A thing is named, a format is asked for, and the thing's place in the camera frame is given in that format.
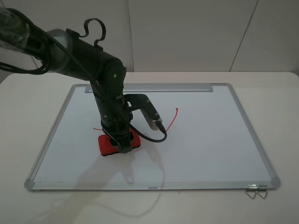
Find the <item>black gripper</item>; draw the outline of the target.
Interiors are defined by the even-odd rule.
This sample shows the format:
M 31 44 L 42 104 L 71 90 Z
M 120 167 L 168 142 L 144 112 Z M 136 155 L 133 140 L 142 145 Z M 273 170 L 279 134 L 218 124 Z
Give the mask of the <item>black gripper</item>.
M 104 133 L 108 135 L 111 146 L 118 147 L 122 154 L 132 151 L 129 126 L 130 120 L 126 119 L 101 119 Z

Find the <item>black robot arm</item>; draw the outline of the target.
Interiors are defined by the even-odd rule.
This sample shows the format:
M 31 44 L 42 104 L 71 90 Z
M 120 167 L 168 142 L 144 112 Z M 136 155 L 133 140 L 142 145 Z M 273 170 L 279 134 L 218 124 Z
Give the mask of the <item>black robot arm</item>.
M 0 45 L 41 62 L 39 68 L 31 70 L 1 63 L 1 70 L 32 75 L 52 71 L 89 81 L 104 133 L 120 153 L 132 150 L 131 116 L 123 96 L 126 68 L 118 58 L 104 52 L 96 43 L 83 41 L 83 36 L 73 30 L 44 32 L 12 8 L 0 10 Z

